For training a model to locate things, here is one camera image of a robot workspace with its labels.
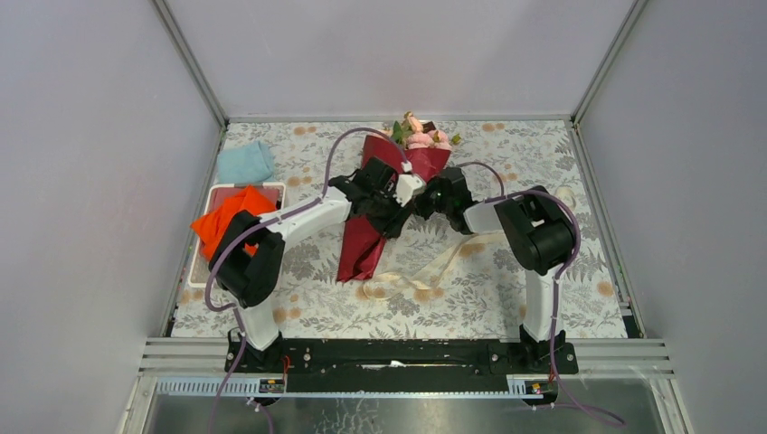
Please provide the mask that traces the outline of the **dark red wrapping paper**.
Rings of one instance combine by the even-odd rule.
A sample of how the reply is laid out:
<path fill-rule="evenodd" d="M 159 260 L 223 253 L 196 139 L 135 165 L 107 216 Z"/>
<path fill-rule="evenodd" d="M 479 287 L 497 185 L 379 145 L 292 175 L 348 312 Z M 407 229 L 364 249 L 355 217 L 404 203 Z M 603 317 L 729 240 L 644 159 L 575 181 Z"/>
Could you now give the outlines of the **dark red wrapping paper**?
<path fill-rule="evenodd" d="M 412 165 L 412 172 L 424 182 L 429 182 L 447 166 L 451 151 L 433 147 L 407 149 L 391 143 L 387 135 L 380 137 L 369 133 L 363 144 L 361 163 L 364 165 L 369 158 L 377 157 L 400 174 L 402 158 L 406 157 Z M 367 220 L 358 218 L 346 222 L 336 280 L 347 282 L 371 278 L 387 240 L 375 233 Z"/>

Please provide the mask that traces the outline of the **cream ribbon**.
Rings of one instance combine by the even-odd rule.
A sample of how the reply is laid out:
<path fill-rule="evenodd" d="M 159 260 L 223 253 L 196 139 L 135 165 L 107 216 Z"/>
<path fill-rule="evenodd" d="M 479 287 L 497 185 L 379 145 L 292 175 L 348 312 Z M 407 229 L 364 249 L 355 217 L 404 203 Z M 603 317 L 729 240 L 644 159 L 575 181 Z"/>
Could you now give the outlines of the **cream ribbon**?
<path fill-rule="evenodd" d="M 538 185 L 478 202 L 465 211 L 465 218 L 472 233 L 455 247 L 410 275 L 391 269 L 372 277 L 361 285 L 362 294 L 386 300 L 407 289 L 431 291 L 455 268 L 461 250 L 504 239 L 518 266 L 528 273 L 527 295 L 560 296 L 562 277 L 582 244 L 580 224 L 561 198 Z"/>

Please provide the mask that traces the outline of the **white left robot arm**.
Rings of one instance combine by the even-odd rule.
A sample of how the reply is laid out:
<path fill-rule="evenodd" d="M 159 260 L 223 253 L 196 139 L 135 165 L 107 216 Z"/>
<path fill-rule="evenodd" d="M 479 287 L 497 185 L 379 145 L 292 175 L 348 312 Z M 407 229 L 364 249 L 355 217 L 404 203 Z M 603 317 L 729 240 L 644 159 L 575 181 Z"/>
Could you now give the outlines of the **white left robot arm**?
<path fill-rule="evenodd" d="M 210 281 L 228 292 L 246 338 L 246 360 L 261 372 L 280 359 L 280 331 L 272 316 L 271 295 L 279 284 L 283 256 L 304 239 L 350 220 L 365 222 L 374 238 L 400 235 L 412 200 L 426 186 L 405 163 L 401 170 L 377 157 L 351 175 L 328 180 L 314 199 L 255 216 L 237 212 L 209 264 Z"/>

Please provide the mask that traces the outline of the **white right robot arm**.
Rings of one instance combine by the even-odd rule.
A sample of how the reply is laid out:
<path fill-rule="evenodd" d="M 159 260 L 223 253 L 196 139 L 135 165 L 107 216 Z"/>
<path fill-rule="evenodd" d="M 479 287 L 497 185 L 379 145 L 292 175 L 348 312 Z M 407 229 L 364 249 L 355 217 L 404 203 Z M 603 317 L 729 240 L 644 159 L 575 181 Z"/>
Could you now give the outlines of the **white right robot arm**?
<path fill-rule="evenodd" d="M 473 235 L 502 231 L 526 277 L 526 316 L 518 358 L 540 373 L 554 361 L 563 339 L 560 279 L 580 251 L 581 235 L 572 211 L 543 186 L 476 200 L 461 169 L 449 167 L 433 177 L 414 200 L 424 219 L 444 215 L 454 231 Z"/>

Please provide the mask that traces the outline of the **floral patterned table mat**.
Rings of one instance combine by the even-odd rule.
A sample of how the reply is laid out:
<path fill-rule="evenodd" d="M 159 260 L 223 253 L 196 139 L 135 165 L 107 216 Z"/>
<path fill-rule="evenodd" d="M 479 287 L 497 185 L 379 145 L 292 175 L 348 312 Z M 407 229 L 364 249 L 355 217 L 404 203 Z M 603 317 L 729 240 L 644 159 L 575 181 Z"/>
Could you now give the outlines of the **floral patterned table mat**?
<path fill-rule="evenodd" d="M 623 338 L 614 279 L 585 192 L 569 129 L 562 120 L 443 121 L 462 141 L 450 157 L 463 164 L 477 199 L 542 185 L 575 214 L 582 246 L 561 281 L 559 316 L 569 338 Z M 275 179 L 288 203 L 316 196 L 325 172 L 347 175 L 361 161 L 363 136 L 352 123 L 232 123 L 224 148 L 259 140 L 275 160 Z M 336 273 L 343 229 L 329 227 L 286 253 L 271 302 L 286 337 L 303 338 L 506 338 L 526 316 L 525 272 L 504 239 L 460 251 L 455 268 L 431 291 L 407 289 L 386 300 L 362 294 L 362 282 L 340 283 Z M 440 215 L 412 217 L 388 241 L 377 271 L 410 275 L 464 236 Z"/>

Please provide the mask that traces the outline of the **white perforated plastic basket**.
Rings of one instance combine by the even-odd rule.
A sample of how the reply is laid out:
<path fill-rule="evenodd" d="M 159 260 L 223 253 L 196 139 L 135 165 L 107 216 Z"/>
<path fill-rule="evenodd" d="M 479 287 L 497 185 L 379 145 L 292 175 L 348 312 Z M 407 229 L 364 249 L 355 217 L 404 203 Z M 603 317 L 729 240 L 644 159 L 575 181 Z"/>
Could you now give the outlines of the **white perforated plastic basket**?
<path fill-rule="evenodd" d="M 190 225 L 195 242 L 186 285 L 204 288 L 209 276 L 209 262 L 235 213 L 277 211 L 285 202 L 285 194 L 286 185 L 280 182 L 213 185 L 207 194 L 203 214 Z"/>

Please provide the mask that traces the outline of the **light blue cloth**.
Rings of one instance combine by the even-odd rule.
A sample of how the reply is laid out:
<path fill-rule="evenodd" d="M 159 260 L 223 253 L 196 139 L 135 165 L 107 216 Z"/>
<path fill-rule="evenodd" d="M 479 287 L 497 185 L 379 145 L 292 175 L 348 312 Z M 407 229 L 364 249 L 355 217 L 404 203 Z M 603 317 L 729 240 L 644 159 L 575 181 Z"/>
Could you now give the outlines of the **light blue cloth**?
<path fill-rule="evenodd" d="M 259 140 L 224 149 L 217 156 L 217 180 L 222 184 L 258 184 L 274 179 L 270 147 Z"/>

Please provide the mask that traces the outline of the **orange cloth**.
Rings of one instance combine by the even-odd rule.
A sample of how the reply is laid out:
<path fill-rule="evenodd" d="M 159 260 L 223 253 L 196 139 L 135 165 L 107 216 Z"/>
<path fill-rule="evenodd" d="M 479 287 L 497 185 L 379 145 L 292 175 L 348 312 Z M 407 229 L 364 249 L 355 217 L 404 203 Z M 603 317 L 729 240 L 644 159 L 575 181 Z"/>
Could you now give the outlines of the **orange cloth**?
<path fill-rule="evenodd" d="M 213 191 L 212 208 L 190 227 L 201 242 L 198 249 L 203 258 L 210 260 L 219 247 L 223 236 L 238 212 L 248 212 L 257 216 L 275 212 L 282 192 L 274 186 L 245 185 L 242 187 L 223 187 Z"/>

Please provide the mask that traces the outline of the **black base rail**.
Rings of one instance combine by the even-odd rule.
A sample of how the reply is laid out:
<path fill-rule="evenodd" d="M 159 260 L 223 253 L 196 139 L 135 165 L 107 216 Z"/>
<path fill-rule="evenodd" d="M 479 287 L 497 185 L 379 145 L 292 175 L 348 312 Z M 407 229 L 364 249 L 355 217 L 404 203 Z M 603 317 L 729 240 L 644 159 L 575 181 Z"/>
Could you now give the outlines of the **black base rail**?
<path fill-rule="evenodd" d="M 265 350 L 227 338 L 225 370 L 274 374 L 291 393 L 507 392 L 507 376 L 549 382 L 579 372 L 572 344 L 527 338 L 307 339 L 279 337 Z"/>

